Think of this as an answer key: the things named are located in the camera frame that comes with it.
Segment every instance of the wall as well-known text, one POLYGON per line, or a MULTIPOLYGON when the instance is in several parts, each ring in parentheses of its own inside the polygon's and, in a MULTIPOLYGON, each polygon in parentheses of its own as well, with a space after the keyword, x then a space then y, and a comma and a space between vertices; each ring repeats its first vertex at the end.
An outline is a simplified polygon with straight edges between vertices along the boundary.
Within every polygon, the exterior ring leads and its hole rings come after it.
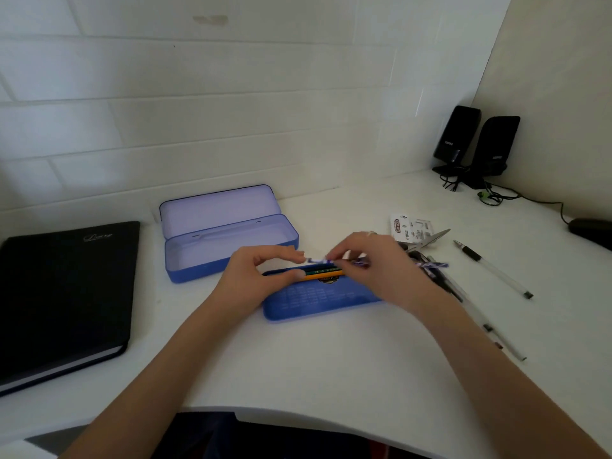
POLYGON ((428 167, 508 3, 0 0, 0 211, 428 167))
POLYGON ((612 0, 512 0, 474 106, 522 118, 504 185, 612 220, 610 13, 612 0))

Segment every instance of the scissors blade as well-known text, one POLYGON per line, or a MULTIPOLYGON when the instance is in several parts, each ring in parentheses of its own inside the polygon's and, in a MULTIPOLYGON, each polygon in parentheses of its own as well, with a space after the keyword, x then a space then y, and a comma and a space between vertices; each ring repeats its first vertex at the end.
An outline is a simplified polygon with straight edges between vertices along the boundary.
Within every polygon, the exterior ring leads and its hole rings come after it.
POLYGON ((422 242, 416 243, 414 245, 411 245, 406 251, 414 251, 414 250, 419 250, 421 248, 423 248, 424 246, 429 245, 430 243, 436 241, 437 239, 439 239, 440 237, 444 237, 448 232, 450 232, 450 229, 447 230, 443 230, 435 235, 432 235, 431 237, 429 237, 426 240, 423 240, 422 242))

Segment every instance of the desk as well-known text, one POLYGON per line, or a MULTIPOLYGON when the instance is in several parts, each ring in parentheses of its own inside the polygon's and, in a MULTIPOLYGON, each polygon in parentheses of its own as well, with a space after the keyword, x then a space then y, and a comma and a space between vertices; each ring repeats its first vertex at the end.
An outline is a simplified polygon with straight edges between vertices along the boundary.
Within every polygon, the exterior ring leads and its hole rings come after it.
MULTIPOLYGON (((280 205, 300 233, 301 249, 313 257, 352 231, 387 233, 392 212, 430 219, 437 231, 452 229, 428 254, 450 262, 448 274, 528 356, 519 367, 612 452, 612 252, 570 234, 553 210, 527 200, 489 208, 462 190, 443 190, 437 175, 425 171, 280 205), (522 298, 453 239, 535 297, 522 298)), ((127 352, 0 398, 0 443, 91 421, 218 279, 172 284, 160 227, 144 226, 127 352)), ((280 324, 257 311, 219 348, 184 409, 282 413, 431 457, 495 457, 434 340, 412 316, 385 303, 280 324)))

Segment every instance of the hand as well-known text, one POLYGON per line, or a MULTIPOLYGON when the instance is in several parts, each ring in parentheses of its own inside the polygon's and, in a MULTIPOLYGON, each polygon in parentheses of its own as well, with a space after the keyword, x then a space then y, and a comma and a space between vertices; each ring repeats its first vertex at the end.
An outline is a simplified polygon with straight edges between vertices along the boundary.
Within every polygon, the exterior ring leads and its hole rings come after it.
POLYGON ((369 289, 383 300, 406 308, 411 313, 427 300, 438 288, 410 260, 408 255, 389 235, 368 235, 355 232, 342 240, 327 255, 345 274, 369 289), (365 253, 370 267, 354 266, 341 259, 350 251, 348 260, 354 260, 365 253))
POLYGON ((304 252, 296 251, 293 246, 243 246, 231 255, 228 266, 207 301, 217 303, 231 317, 241 320, 249 316, 268 295, 305 276, 303 270, 295 269, 264 277, 256 266, 273 258, 296 264, 306 260, 304 252))

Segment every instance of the black rubber grip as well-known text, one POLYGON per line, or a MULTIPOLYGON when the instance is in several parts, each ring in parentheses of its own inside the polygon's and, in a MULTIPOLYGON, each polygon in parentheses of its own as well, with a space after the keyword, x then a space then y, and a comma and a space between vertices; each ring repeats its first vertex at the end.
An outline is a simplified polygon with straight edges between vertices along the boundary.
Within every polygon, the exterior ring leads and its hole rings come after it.
POLYGON ((463 246, 461 251, 463 251, 465 254, 471 257, 474 261, 480 261, 482 259, 481 255, 476 253, 476 251, 469 249, 467 246, 463 246))

